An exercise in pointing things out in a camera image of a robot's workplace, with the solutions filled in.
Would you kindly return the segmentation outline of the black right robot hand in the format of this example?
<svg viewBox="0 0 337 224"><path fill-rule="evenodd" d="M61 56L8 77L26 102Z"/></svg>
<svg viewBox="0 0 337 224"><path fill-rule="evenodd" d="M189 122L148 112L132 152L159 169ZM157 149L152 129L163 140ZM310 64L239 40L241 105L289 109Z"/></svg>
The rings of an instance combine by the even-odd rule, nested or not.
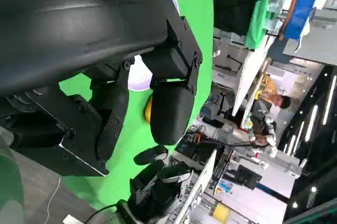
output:
<svg viewBox="0 0 337 224"><path fill-rule="evenodd" d="M130 208L140 212L164 211L180 204L193 175L185 162L171 163L169 151L163 145L138 153L133 161L144 169L130 179Z"/></svg>

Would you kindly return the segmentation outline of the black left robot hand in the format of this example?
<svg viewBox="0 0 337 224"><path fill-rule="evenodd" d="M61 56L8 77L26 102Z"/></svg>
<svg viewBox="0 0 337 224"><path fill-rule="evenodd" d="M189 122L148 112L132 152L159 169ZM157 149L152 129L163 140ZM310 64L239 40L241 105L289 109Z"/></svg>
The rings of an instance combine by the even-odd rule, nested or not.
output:
<svg viewBox="0 0 337 224"><path fill-rule="evenodd" d="M151 133L174 145L202 52L172 0L1 0L1 126L62 176L106 176L135 57L152 72Z"/></svg>

